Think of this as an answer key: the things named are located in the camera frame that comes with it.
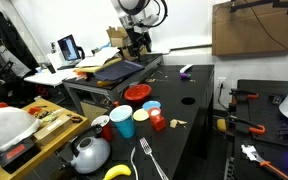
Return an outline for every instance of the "pliers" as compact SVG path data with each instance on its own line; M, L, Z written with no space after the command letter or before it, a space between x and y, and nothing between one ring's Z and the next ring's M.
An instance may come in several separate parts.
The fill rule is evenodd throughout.
M260 163L260 167L263 167L267 171L273 173L279 179L287 180L288 176L284 174L282 171L271 165L271 162L265 161L256 151L254 146L251 145L241 145L242 152L246 154L250 161L256 161Z

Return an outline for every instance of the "wall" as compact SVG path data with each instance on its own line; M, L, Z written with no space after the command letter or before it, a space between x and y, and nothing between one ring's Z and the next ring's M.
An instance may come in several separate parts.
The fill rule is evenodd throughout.
M272 53L252 56L216 57L211 48L172 51L164 56L165 65L214 64L214 108L222 110L217 102L220 81L224 80L221 102L226 106L231 101L231 88L236 88L238 79L288 81L288 53Z
M93 49L108 42L108 26L120 26L111 0L11 0L44 55L50 42L73 34L83 48ZM229 0L165 0L168 17L150 30L153 50L211 44L212 5ZM146 14L156 14L151 0ZM160 19L164 15L161 6Z
M45 62L46 61L45 56L43 55L39 46L36 44L36 41L34 40L30 31L27 29L22 18L17 13L12 2L10 0L0 0L0 11L4 14L4 16L8 20L10 20L14 24L20 36L30 49L34 58L36 59L36 61L39 63Z

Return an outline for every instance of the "computer screen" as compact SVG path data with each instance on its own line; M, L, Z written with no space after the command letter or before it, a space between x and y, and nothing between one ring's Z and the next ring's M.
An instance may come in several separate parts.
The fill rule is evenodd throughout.
M81 59L72 34L58 40L57 42L66 61Z

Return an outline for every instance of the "desk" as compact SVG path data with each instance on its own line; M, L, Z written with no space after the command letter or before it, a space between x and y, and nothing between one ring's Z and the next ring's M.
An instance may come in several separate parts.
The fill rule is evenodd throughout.
M46 108L47 110L56 110L56 109L61 108L60 106L50 103L44 99L40 99L24 107L23 109L25 111L28 111L31 107L35 107L35 106L47 106ZM63 113L76 115L75 113L66 109L64 110ZM58 136L56 139L51 141L48 145L43 146L41 148L41 151L36 156L34 156L30 161L28 161L26 164L24 164L21 168L19 168L17 171L15 171L12 174L8 174L6 171L4 171L0 167L0 180L22 179L23 176L25 176L27 173L33 170L39 163L44 161L47 157L53 154L58 148L63 146L65 143L67 143L71 138L77 135L78 132L80 132L82 129L84 129L88 125L89 125L89 121L83 117L83 121L81 123L73 124L60 136Z
M239 102L236 107L237 117L264 125L266 133L258 138L270 137L269 139L275 142L285 143L284 140L277 137L276 130L280 127L280 124L288 126L288 119L280 116L278 105L272 104L268 97L270 94L286 96L288 93L288 81L239 80L238 88L259 92L260 98L248 100L247 102ZM236 137L234 138L235 177L243 180L276 179L263 168L259 168L257 163L249 162L245 159L241 152L241 144L244 141L253 144L263 159L271 161L272 165L288 175L288 148L251 138L250 135L245 133L245 127L244 125L236 126Z
M190 80L181 80L179 70L183 66L159 66L148 78L157 81L144 82L152 87L150 100L161 102L162 115L166 119L167 127L156 132L150 121L135 121L136 136L123 139L112 122L114 139L111 143L112 157L105 170L101 170L90 179L103 179L105 172L116 164L126 164L131 169L130 155L136 147L134 163L137 166L139 179L160 180L151 158L144 154L139 139L145 137L150 144L153 155L169 179L185 180L187 168L193 156L197 155L199 139L204 136L202 131L212 127L214 66L193 66L188 73ZM185 97L192 97L195 103L185 105L181 101ZM187 121L186 128L172 129L169 122L172 119ZM116 179L134 179L134 172L130 177L120 176Z
M115 102L120 99L120 93L129 86L131 82L134 81L142 81L149 72L157 67L159 63L161 63L163 59L162 54L146 54L141 57L141 61L138 62L145 66L145 69L132 75L131 77L125 79L123 82L114 85L114 86L106 86L106 87L98 87L97 79L91 78L89 81L85 81L80 79L76 81L75 79L65 79L63 80L64 86L71 96L79 114L84 114L82 106L80 104L81 99L77 95L77 90L83 90L86 92L90 92L92 94L101 94L108 96L111 102Z

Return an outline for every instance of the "red-handled tool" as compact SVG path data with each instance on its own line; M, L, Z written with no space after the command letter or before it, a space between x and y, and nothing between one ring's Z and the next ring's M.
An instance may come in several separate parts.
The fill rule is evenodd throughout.
M254 133L254 134L264 134L265 133L265 127L263 125L257 125L257 124L253 124L252 122L250 121L247 121L247 120L244 120L244 119L240 119L240 118L237 118L235 116L229 116L228 117L228 121L229 122L232 122L232 123L241 123L241 124L246 124L246 125L249 125L251 127L249 127L249 131L251 133Z
M254 146L250 145L241 145L242 152L246 154L246 156L251 160L251 161L256 161L260 163L260 167L263 167L270 173L274 174L276 177L279 179L287 180L288 176L284 174L282 171L271 165L271 162L265 161L256 151Z

